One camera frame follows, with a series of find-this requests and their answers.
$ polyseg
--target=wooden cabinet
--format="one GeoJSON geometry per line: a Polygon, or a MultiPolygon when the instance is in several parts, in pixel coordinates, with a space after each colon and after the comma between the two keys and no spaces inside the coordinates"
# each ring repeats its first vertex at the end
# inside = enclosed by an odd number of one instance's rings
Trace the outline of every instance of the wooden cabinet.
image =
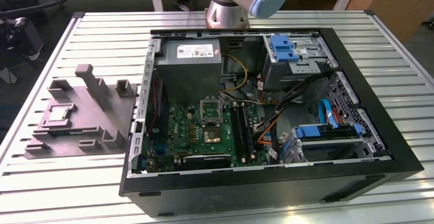
{"type": "Polygon", "coordinates": [[[348,10],[372,9],[400,41],[412,37],[434,10],[434,0],[352,0],[348,10]]]}

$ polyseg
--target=motherboard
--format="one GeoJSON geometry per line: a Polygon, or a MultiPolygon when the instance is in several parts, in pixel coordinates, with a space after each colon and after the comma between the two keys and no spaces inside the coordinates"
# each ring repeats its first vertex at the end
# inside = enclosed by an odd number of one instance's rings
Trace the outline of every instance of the motherboard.
{"type": "Polygon", "coordinates": [[[256,105],[213,103],[205,100],[199,105],[170,108],[167,141],[154,143],[159,172],[185,170],[182,166],[199,170],[203,164],[213,168],[268,164],[266,150],[254,135],[256,105]]]}

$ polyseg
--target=power supply label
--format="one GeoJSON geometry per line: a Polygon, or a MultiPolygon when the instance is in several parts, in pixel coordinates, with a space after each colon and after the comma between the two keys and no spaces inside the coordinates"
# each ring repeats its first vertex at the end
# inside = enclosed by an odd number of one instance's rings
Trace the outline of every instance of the power supply label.
{"type": "Polygon", "coordinates": [[[178,46],[177,58],[214,57],[213,45],[181,45],[178,46]]]}

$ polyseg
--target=ram slot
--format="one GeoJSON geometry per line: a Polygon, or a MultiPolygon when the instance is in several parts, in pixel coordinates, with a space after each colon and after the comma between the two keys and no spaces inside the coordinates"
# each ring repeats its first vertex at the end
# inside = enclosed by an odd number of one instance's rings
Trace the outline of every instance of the ram slot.
{"type": "Polygon", "coordinates": [[[234,144],[236,144],[236,154],[237,158],[241,161],[246,162],[246,154],[245,154],[245,142],[242,140],[242,126],[238,121],[238,106],[234,105],[232,107],[232,126],[233,126],[233,135],[234,135],[234,144]]]}
{"type": "Polygon", "coordinates": [[[249,140],[252,140],[252,137],[249,137],[248,131],[249,131],[249,121],[245,119],[245,107],[242,105],[238,106],[238,124],[240,124],[240,132],[241,132],[241,138],[244,142],[244,150],[248,158],[252,158],[250,154],[250,147],[249,147],[249,140]]]}
{"type": "Polygon", "coordinates": [[[252,127],[249,124],[249,117],[248,117],[248,111],[246,111],[246,107],[242,107],[242,112],[244,112],[244,120],[245,120],[245,135],[246,135],[246,139],[245,139],[245,144],[249,147],[249,155],[250,158],[254,159],[256,158],[256,149],[253,147],[253,140],[252,140],[252,127]]]}

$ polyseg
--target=metal slatted table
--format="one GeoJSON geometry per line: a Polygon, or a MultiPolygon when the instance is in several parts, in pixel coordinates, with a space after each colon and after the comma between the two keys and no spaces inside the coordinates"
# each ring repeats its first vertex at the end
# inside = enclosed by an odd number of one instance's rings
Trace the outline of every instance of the metal slatted table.
{"type": "Polygon", "coordinates": [[[0,147],[0,223],[393,223],[434,220],[434,86],[376,16],[364,12],[280,12],[252,27],[333,27],[424,163],[425,171],[349,202],[151,219],[118,196],[123,154],[27,160],[25,147],[51,94],[51,79],[75,78],[90,63],[107,84],[139,83],[150,30],[205,28],[203,12],[86,13],[74,18],[0,147]]]}

